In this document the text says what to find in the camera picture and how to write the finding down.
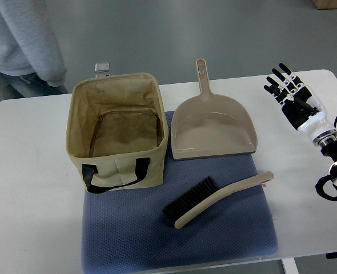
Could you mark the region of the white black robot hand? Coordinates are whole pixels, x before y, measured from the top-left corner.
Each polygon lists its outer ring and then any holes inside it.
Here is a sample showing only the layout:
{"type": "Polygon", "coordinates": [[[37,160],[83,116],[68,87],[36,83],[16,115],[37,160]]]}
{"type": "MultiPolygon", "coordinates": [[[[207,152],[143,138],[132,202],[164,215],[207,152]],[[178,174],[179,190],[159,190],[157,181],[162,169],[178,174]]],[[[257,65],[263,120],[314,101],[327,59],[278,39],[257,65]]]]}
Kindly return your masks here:
{"type": "Polygon", "coordinates": [[[272,69],[276,78],[268,76],[269,84],[264,89],[279,103],[293,128],[307,135],[319,147],[336,141],[337,130],[328,121],[323,103],[285,64],[280,63],[279,68],[272,69]]]}

